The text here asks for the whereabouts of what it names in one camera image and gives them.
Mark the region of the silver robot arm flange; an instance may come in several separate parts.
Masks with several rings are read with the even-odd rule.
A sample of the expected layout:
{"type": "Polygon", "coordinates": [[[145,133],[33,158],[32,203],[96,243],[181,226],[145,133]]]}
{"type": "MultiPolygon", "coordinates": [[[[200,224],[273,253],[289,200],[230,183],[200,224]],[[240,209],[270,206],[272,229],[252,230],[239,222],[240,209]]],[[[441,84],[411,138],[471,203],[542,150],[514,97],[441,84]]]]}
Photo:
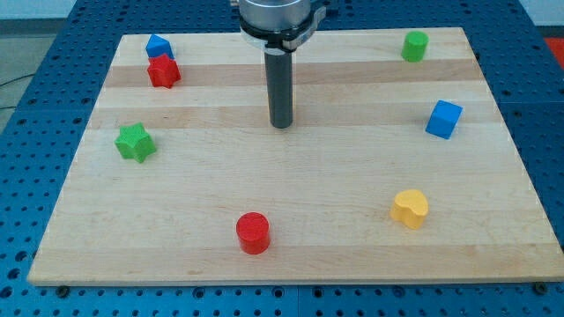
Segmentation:
{"type": "Polygon", "coordinates": [[[239,0],[242,38],[267,55],[291,54],[326,18],[329,1],[239,0]]]}

